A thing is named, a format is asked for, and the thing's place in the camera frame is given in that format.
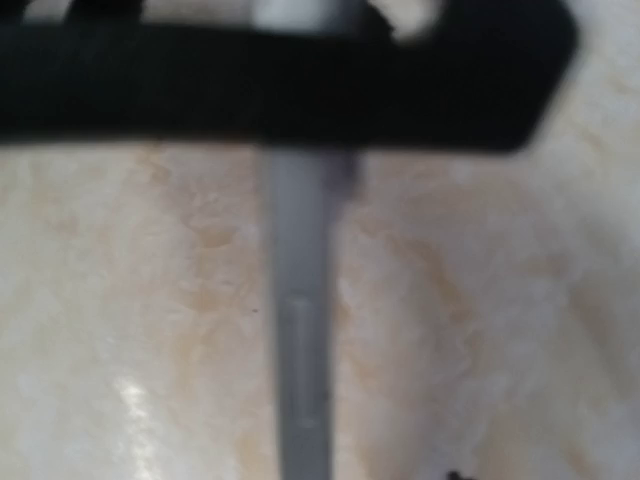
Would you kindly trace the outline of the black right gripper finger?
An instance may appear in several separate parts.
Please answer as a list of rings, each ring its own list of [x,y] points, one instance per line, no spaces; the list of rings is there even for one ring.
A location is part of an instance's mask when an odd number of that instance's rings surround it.
[[[473,480],[469,477],[464,477],[457,471],[449,471],[446,475],[446,480]]]

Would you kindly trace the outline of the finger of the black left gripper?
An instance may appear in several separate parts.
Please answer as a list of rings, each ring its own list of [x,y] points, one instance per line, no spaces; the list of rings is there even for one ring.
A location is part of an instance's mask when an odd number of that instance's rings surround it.
[[[512,151],[578,45],[561,1],[454,1],[425,37],[368,10],[344,36],[1,11],[1,140],[265,141]]]

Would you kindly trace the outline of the black smartphone silver edge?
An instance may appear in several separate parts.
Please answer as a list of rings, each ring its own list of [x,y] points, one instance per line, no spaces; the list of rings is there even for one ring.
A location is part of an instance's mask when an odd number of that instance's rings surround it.
[[[335,210],[354,182],[352,152],[300,142],[265,155],[280,476],[332,476],[330,251]]]

